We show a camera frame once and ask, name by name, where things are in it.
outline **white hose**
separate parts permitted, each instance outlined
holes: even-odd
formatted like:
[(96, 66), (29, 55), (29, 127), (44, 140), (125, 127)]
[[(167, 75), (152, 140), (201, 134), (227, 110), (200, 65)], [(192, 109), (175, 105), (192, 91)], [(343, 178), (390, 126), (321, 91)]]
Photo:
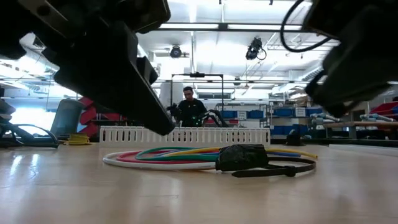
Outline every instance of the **white hose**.
[(215, 162), (198, 162), (191, 164), (146, 164), (139, 162), (122, 162), (113, 159), (125, 153), (127, 152), (110, 153), (104, 156), (103, 161), (106, 164), (119, 166), (119, 167), (150, 169), (150, 170), (209, 170), (209, 169), (215, 169), (216, 167)]

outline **yellow cable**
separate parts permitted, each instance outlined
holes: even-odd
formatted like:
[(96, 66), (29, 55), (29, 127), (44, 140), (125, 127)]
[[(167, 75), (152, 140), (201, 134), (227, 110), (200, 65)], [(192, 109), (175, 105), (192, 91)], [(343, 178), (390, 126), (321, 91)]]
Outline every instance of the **yellow cable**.
[[(202, 148), (202, 149), (191, 149), (191, 150), (185, 150), (185, 151), (179, 151), (179, 152), (172, 152), (169, 154), (166, 154), (164, 156), (180, 156), (180, 155), (188, 155), (188, 154), (195, 154), (195, 153), (203, 153), (203, 152), (212, 152), (212, 151), (217, 151), (219, 150), (220, 147), (208, 147), (208, 148)], [(298, 150), (293, 150), (293, 149), (266, 149), (267, 152), (289, 152), (289, 153), (297, 153), (302, 156), (308, 156), (314, 159), (318, 159), (318, 156), (315, 154), (303, 152), (303, 151), (298, 151)]]
[(266, 149), (267, 152), (289, 152), (289, 153), (297, 153), (302, 156), (308, 156), (314, 159), (318, 159), (318, 155), (303, 152), (303, 151), (298, 151), (298, 150), (293, 150), (293, 149)]
[(180, 151), (180, 152), (172, 152), (172, 153), (166, 154), (164, 156), (179, 156), (179, 155), (188, 155), (188, 154), (195, 154), (195, 153), (201, 153), (201, 152), (213, 152), (213, 151), (218, 151), (219, 149), (220, 149), (220, 147), (191, 149), (191, 150), (184, 150), (184, 151)]

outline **black strap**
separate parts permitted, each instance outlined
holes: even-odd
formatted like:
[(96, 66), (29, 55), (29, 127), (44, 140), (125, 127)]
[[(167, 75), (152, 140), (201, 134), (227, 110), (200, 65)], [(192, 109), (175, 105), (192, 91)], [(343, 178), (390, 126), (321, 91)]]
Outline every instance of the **black strap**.
[(239, 170), (233, 172), (234, 177), (270, 177), (275, 175), (286, 175), (288, 177), (294, 177), (296, 174), (301, 172), (306, 172), (314, 170), (317, 166), (315, 161), (310, 159), (301, 159), (296, 157), (268, 157), (269, 161), (285, 161), (285, 162), (301, 162), (309, 164), (307, 166), (277, 166), (277, 165), (267, 165), (261, 167), (261, 170)]

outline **ceiling light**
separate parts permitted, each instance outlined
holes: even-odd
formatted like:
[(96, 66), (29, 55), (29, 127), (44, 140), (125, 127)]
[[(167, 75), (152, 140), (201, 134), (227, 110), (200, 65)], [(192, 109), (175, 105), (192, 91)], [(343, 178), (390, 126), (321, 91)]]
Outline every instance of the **ceiling light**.
[(218, 24), (175, 24), (165, 23), (160, 26), (161, 29), (218, 29)]
[[(300, 30), (302, 26), (286, 25), (285, 31)], [(280, 30), (280, 25), (255, 25), (255, 24), (229, 24), (228, 29), (248, 29), (248, 30)]]

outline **wooden floor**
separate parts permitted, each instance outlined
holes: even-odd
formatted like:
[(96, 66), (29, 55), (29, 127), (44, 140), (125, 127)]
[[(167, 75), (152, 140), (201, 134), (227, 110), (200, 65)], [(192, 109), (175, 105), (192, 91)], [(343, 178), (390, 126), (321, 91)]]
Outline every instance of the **wooden floor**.
[(97, 146), (3, 150), (0, 223), (398, 223), (398, 157), (300, 150), (316, 172), (250, 179), (108, 166), (117, 150)]

